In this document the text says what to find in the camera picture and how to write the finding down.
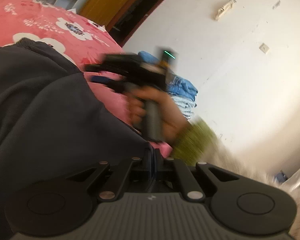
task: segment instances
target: bed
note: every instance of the bed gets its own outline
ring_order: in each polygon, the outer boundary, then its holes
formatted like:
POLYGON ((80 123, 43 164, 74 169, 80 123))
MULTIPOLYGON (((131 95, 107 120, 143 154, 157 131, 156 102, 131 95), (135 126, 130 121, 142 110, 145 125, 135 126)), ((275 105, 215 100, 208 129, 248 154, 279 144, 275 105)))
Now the bed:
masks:
MULTIPOLYGON (((73 12, 37 0, 0 0, 0 46, 13 44, 23 37, 51 45, 80 70, 85 64, 99 63, 104 53, 123 52, 102 26, 73 12)), ((129 124, 124 96, 89 82, 96 73, 85 72, 84 75, 106 108, 129 124)), ((119 78, 112 73, 100 75, 119 78)), ((167 145, 160 148, 164 155, 170 151, 167 145)))

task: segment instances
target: gray handle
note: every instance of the gray handle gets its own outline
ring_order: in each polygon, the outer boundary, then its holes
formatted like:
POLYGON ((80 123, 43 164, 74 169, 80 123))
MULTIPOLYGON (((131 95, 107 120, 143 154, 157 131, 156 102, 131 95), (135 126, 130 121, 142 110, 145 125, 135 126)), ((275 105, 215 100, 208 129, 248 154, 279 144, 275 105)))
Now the gray handle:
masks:
POLYGON ((162 118, 159 104, 152 100, 144 101, 146 115, 141 121, 142 137, 152 142, 164 141, 162 135, 162 118))

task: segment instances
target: person's hand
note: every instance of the person's hand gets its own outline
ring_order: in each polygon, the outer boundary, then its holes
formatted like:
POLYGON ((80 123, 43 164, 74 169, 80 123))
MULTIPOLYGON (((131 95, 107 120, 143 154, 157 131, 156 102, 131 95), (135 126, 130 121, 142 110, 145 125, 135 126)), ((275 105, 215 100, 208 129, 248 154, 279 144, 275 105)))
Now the person's hand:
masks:
POLYGON ((146 86, 133 90, 131 93, 126 93, 126 95, 128 96, 132 124, 140 123, 142 117, 146 114, 143 103, 137 98, 150 99, 159 104, 162 115, 162 133, 165 141, 169 144, 172 144, 178 134, 189 124, 171 97, 163 91, 146 86))

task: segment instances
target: white flower pattern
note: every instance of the white flower pattern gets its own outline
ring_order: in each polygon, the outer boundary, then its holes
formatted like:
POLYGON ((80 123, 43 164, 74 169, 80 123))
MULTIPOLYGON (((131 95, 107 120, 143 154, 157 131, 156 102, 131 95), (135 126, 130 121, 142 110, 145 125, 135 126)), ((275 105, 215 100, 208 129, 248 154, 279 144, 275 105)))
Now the white flower pattern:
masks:
POLYGON ((69 31, 74 37, 81 41, 90 40, 92 41, 92 36, 90 33, 84 32, 84 28, 82 28, 78 23, 68 22, 63 18, 58 18, 58 22, 56 22, 61 29, 69 31))
POLYGON ((16 7, 12 3, 8 3, 3 9, 5 12, 11 12, 12 15, 17 15, 15 8, 16 7))
POLYGON ((64 56, 66 59, 68 59, 69 61, 71 61, 73 64, 76 65, 76 63, 73 61, 73 59, 65 54, 66 47, 61 42, 59 42, 55 39, 51 39, 51 38, 40 39, 37 35, 34 35, 32 33, 16 33, 15 35, 13 35, 12 40, 14 43, 16 43, 24 37, 29 38, 33 41, 42 41, 44 43, 47 43, 48 45, 52 46, 57 52, 59 52, 62 56, 64 56))
POLYGON ((105 26, 100 26, 99 24, 91 21, 91 20, 88 20, 88 23, 90 23, 91 25, 95 26, 98 30, 101 30, 102 32, 106 32, 106 28, 105 26))
POLYGON ((52 22, 45 20, 45 19, 43 20, 43 22, 38 22, 33 19, 25 19, 25 20, 23 20, 23 23, 29 27, 36 25, 39 29, 42 29, 45 31, 51 31, 51 32, 56 32, 56 33, 60 33, 60 34, 64 33, 63 31, 59 31, 58 28, 52 22))

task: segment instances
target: electrical outlet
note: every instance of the electrical outlet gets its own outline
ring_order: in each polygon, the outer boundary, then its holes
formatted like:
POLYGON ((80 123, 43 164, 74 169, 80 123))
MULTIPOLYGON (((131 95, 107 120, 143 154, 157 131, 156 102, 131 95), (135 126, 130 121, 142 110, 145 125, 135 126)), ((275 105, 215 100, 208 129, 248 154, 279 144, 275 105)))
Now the electrical outlet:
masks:
POLYGON ((262 45, 259 47, 259 49, 261 49, 264 54, 267 54, 267 52, 269 51, 270 48, 266 44, 262 43, 262 45))

